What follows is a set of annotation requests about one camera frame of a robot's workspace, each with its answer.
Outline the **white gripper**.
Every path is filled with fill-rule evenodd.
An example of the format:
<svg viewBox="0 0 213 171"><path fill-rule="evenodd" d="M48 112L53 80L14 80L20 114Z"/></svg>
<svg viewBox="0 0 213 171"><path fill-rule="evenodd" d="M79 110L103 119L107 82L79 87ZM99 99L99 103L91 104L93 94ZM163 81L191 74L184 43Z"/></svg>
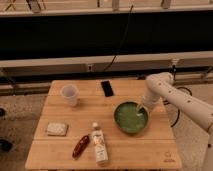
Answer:
<svg viewBox="0 0 213 171"><path fill-rule="evenodd" d="M158 94L152 91L146 91L142 96L142 105L145 106L149 111L152 111L158 104L159 99L160 96ZM138 117L143 115L143 112L140 111L143 108L142 105L138 104L136 107L136 115Z"/></svg>

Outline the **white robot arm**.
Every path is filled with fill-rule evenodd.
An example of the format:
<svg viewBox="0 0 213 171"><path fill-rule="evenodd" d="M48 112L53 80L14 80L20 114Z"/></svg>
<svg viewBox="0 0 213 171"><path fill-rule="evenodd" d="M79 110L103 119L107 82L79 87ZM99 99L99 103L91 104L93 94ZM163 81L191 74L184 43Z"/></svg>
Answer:
<svg viewBox="0 0 213 171"><path fill-rule="evenodd" d="M151 112L160 98L165 98L209 134L202 171L213 171L213 105L188 95L173 86L169 72L151 74L145 79L140 106Z"/></svg>

